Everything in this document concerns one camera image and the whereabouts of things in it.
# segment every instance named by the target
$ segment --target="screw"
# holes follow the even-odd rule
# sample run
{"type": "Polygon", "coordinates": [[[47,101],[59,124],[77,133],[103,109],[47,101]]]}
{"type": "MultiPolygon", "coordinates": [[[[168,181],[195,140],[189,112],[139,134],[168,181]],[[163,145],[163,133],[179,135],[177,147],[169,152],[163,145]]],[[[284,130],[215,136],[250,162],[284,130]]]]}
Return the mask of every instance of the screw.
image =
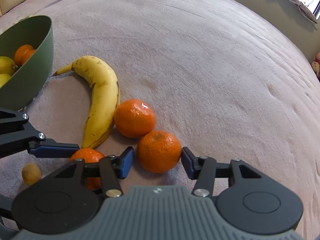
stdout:
{"type": "Polygon", "coordinates": [[[43,133],[41,133],[41,132],[38,134],[38,136],[39,136],[40,139],[45,139],[45,135],[43,133]]]}
{"type": "Polygon", "coordinates": [[[159,194],[162,191],[163,191],[162,188],[159,188],[159,187],[156,187],[156,188],[153,189],[153,192],[156,193],[156,194],[159,194]]]}
{"type": "Polygon", "coordinates": [[[118,189],[109,189],[106,191],[107,197],[120,197],[122,195],[122,192],[118,189]]]}
{"type": "Polygon", "coordinates": [[[193,192],[197,197],[207,197],[209,196],[209,191],[204,188],[198,188],[193,192]]]}

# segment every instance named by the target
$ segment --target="yellow banana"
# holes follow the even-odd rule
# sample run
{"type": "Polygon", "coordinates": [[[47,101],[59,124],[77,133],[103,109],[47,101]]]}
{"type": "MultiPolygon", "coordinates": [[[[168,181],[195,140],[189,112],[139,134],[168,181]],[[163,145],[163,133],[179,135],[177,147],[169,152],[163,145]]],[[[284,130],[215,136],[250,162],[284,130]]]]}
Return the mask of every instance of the yellow banana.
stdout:
{"type": "Polygon", "coordinates": [[[92,89],[91,106],[81,147],[94,149],[107,139],[113,129],[113,115],[120,103],[118,79],[107,63],[94,56],[80,57],[58,69],[53,76],[72,70],[83,77],[92,89]]]}

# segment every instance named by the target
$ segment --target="green bowl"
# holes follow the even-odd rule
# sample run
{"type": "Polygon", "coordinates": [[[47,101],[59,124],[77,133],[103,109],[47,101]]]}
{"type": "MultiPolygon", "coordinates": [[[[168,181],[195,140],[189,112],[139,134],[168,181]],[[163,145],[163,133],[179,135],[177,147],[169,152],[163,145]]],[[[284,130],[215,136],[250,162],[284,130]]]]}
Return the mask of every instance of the green bowl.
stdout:
{"type": "Polygon", "coordinates": [[[37,95],[51,74],[53,34],[48,16],[25,18],[2,33],[0,56],[14,59],[16,50],[24,44],[30,44],[36,52],[0,88],[0,107],[16,111],[37,95]]]}

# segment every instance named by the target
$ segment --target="orange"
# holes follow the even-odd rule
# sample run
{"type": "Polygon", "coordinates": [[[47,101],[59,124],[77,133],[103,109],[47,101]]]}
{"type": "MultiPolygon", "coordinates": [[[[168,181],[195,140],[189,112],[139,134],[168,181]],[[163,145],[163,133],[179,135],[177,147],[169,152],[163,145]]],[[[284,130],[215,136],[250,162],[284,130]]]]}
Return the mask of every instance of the orange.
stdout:
{"type": "Polygon", "coordinates": [[[29,50],[33,50],[33,47],[28,44],[22,45],[17,49],[16,53],[14,54],[14,62],[18,67],[22,66],[22,58],[29,50]]]}
{"type": "MultiPolygon", "coordinates": [[[[76,158],[83,158],[85,163],[96,163],[104,155],[96,150],[90,148],[83,148],[77,150],[71,157],[70,161],[76,158]]],[[[101,188],[101,179],[100,178],[87,178],[87,188],[88,189],[96,189],[101,188]]]]}
{"type": "Polygon", "coordinates": [[[139,99],[121,103],[115,111],[118,131],[129,138],[139,138],[151,132],[156,125],[156,115],[148,104],[139,99]]]}
{"type": "Polygon", "coordinates": [[[23,55],[21,60],[21,66],[25,64],[25,62],[36,52],[35,49],[29,50],[26,54],[23,55]]]}
{"type": "Polygon", "coordinates": [[[143,168],[163,173],[177,165],[181,155],[179,140],[169,132],[152,131],[138,143],[137,158],[143,168]]]}

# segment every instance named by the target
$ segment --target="bedsheet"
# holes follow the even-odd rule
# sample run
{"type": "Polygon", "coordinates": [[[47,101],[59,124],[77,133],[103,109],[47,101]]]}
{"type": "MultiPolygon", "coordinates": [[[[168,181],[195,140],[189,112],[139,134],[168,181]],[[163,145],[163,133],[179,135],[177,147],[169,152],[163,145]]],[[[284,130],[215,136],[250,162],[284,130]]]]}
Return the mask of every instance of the bedsheet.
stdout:
{"type": "MultiPolygon", "coordinates": [[[[53,21],[52,72],[83,55],[116,72],[122,100],[153,108],[156,129],[174,133],[196,155],[237,157],[300,196],[298,232],[320,234],[320,84],[301,51],[266,20],[233,0],[27,0],[0,17],[6,28],[29,15],[53,21]]],[[[91,91],[74,73],[50,78],[27,107],[33,126],[58,142],[81,144],[91,91]]],[[[137,140],[116,130],[97,150],[119,155],[137,140]]],[[[0,194],[25,188],[21,169],[44,175],[64,159],[21,152],[0,160],[0,194]]],[[[179,163],[151,174],[137,162],[130,185],[184,184],[179,163]]],[[[215,194],[226,187],[217,180],[215,194]]]]}

